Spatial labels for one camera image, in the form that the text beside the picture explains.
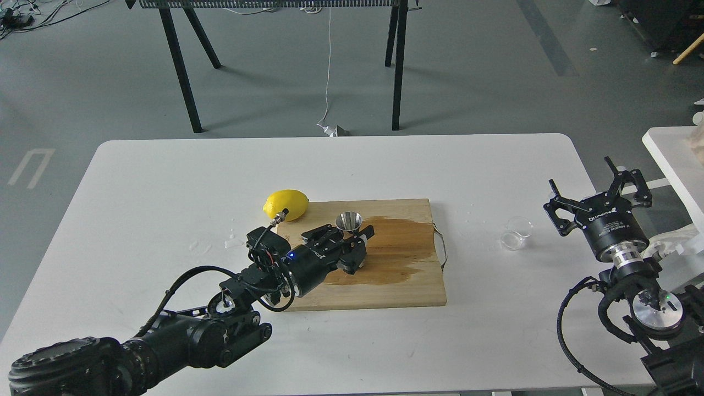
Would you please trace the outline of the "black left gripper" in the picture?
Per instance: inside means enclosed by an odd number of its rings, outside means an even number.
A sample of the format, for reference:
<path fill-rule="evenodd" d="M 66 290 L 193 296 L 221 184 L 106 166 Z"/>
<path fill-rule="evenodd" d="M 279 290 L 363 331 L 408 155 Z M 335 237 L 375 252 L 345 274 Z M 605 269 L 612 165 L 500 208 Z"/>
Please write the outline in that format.
<path fill-rule="evenodd" d="M 307 295 L 337 269 L 355 274 L 363 266 L 368 240 L 374 234 L 374 227 L 367 225 L 344 240 L 344 233 L 331 224 L 302 233 L 303 244 L 285 257 L 294 295 L 297 298 Z"/>

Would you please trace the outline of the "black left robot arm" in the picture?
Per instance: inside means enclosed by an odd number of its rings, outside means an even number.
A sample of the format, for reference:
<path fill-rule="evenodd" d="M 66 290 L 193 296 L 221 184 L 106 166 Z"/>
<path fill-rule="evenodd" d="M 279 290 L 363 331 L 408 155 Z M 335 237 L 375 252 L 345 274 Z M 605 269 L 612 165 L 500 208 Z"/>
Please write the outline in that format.
<path fill-rule="evenodd" d="M 21 356 L 8 374 L 12 395 L 139 395 L 185 367 L 225 368 L 271 338 L 272 325 L 253 308 L 260 303 L 282 312 L 319 286 L 329 273 L 356 273 L 375 234 L 355 212 L 342 213 L 337 225 L 302 233 L 292 247 L 273 228 L 286 220 L 279 211 L 267 227 L 248 235 L 250 266 L 239 273 L 199 266 L 181 274 L 156 312 L 125 343 L 86 337 L 40 348 Z M 186 281 L 207 271 L 227 275 L 206 306 L 166 309 Z"/>

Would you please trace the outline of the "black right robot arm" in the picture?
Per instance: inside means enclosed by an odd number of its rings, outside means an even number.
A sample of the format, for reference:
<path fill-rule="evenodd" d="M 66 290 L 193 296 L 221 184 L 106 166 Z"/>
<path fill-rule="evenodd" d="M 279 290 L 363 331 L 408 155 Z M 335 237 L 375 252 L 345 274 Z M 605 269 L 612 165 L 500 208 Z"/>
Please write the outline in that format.
<path fill-rule="evenodd" d="M 655 341 L 676 340 L 688 325 L 702 330 L 702 288 L 688 285 L 682 293 L 661 288 L 659 260 L 643 256 L 649 241 L 632 213 L 637 207 L 652 205 L 651 191 L 639 169 L 620 170 L 611 158 L 605 161 L 614 176 L 609 189 L 581 200 L 562 196 L 549 180 L 553 196 L 543 208 L 558 233 L 567 236 L 574 229 L 581 230 L 595 259 L 609 264 L 598 277 L 582 279 L 566 294 L 557 314 L 558 343 L 579 373 L 603 388 L 625 394 L 581 364 L 564 338 L 563 314 L 573 296 L 585 289 L 599 292 L 601 324 L 619 340 L 642 346 L 646 356 L 641 362 L 656 391 L 701 395 L 702 334 L 667 349 L 659 348 Z"/>

